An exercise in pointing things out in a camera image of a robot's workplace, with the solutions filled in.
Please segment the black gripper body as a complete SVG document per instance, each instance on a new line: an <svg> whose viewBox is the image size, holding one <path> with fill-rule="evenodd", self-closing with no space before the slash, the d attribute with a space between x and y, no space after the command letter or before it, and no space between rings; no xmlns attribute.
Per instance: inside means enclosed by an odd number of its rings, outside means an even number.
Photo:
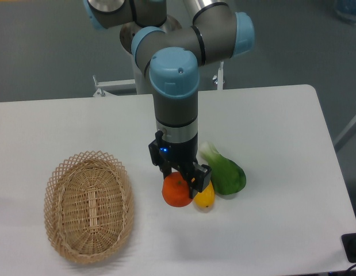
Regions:
<svg viewBox="0 0 356 276"><path fill-rule="evenodd" d="M186 142L171 143L163 140L162 131L157 131L155 140L160 154L171 164L172 169L177 170L178 166L183 163L197 163L198 134Z"/></svg>

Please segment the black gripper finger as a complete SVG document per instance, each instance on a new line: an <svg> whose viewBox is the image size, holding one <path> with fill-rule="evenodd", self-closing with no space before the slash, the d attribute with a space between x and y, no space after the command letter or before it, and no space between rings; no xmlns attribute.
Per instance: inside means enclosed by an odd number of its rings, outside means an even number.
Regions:
<svg viewBox="0 0 356 276"><path fill-rule="evenodd" d="M172 173L171 164L160 154L159 147L156 140L148 145L150 152L150 157L152 164L156 167L159 167L160 172L163 174L163 177L166 178Z"/></svg>
<svg viewBox="0 0 356 276"><path fill-rule="evenodd" d="M208 187L212 175L210 166L191 162L180 164L177 170L188 184L191 199Z"/></svg>

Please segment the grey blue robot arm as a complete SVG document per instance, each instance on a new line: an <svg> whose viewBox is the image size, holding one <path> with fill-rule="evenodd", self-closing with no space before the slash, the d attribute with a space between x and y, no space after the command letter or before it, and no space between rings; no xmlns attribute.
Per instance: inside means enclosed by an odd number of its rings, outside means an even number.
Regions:
<svg viewBox="0 0 356 276"><path fill-rule="evenodd" d="M97 29L134 23L131 54L152 94L155 140L149 145L153 165L164 176L177 170L193 198L209 184L211 169L198 163L199 67L252 50L255 30L244 12L225 1L186 1L188 28L165 32L165 1L84 1Z"/></svg>

